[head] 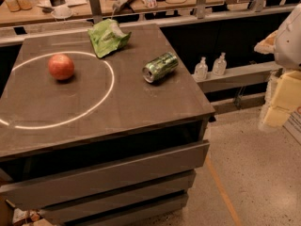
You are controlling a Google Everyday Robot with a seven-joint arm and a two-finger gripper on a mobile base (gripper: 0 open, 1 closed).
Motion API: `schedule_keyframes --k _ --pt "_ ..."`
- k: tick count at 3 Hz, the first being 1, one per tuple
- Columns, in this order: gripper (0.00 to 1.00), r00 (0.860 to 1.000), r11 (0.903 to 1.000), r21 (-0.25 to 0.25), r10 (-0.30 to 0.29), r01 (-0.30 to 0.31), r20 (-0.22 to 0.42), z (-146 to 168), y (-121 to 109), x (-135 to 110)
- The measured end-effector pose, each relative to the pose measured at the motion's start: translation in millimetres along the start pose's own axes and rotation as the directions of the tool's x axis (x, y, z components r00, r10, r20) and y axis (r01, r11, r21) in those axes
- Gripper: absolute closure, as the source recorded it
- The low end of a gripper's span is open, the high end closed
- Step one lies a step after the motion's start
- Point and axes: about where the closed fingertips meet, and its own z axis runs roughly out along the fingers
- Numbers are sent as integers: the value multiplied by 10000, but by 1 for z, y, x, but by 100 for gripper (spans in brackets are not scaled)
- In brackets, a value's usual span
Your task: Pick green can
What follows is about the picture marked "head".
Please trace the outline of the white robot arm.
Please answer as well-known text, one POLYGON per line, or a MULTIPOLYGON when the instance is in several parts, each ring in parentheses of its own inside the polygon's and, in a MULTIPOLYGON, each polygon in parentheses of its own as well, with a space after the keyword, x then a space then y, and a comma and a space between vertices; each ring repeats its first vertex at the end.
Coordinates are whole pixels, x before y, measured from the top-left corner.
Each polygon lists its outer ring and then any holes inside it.
POLYGON ((301 5, 298 4, 280 27, 254 48, 261 54, 273 54, 276 64, 291 70, 301 69, 301 5))

